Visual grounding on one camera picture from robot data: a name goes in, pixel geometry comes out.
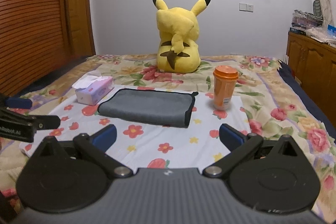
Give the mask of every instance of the pink tissue box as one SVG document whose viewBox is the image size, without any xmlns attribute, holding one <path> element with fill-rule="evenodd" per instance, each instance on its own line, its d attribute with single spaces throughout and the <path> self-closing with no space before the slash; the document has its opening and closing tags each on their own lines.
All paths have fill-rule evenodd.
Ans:
<svg viewBox="0 0 336 224">
<path fill-rule="evenodd" d="M 76 89 L 77 101 L 80 104 L 94 106 L 114 88 L 113 77 L 95 81 L 85 89 Z"/>
</svg>

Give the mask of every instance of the stuffed toy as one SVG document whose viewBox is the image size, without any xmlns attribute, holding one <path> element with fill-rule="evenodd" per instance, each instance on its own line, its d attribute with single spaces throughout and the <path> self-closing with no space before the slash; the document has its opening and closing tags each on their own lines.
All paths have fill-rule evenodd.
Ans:
<svg viewBox="0 0 336 224">
<path fill-rule="evenodd" d="M 158 9 L 156 21 L 161 39 L 157 68 L 162 72 L 194 72 L 201 62 L 196 44 L 200 31 L 196 16 L 210 0 L 197 1 L 190 11 L 179 7 L 168 9 L 163 0 L 153 2 Z"/>
</svg>

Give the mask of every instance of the orange cup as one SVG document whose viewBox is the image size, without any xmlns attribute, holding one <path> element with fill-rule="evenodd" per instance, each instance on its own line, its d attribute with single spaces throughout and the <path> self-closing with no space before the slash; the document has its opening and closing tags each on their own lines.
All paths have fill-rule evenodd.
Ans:
<svg viewBox="0 0 336 224">
<path fill-rule="evenodd" d="M 213 105 L 218 110 L 226 110 L 229 108 L 236 86 L 238 71 L 230 66 L 217 66 L 213 76 L 215 77 Z"/>
</svg>

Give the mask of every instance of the orange lid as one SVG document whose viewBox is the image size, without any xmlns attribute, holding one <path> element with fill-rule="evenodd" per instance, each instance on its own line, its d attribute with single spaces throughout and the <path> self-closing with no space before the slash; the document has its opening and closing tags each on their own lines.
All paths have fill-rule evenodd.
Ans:
<svg viewBox="0 0 336 224">
<path fill-rule="evenodd" d="M 213 75 L 217 78 L 227 80 L 238 79 L 238 71 L 230 66 L 217 66 L 213 72 Z"/>
</svg>

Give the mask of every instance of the light switch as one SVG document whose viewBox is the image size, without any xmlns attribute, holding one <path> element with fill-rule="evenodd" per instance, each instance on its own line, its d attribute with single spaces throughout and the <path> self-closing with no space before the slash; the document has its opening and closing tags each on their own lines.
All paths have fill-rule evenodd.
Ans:
<svg viewBox="0 0 336 224">
<path fill-rule="evenodd" d="M 246 3 L 239 3 L 239 11 L 246 11 Z"/>
</svg>

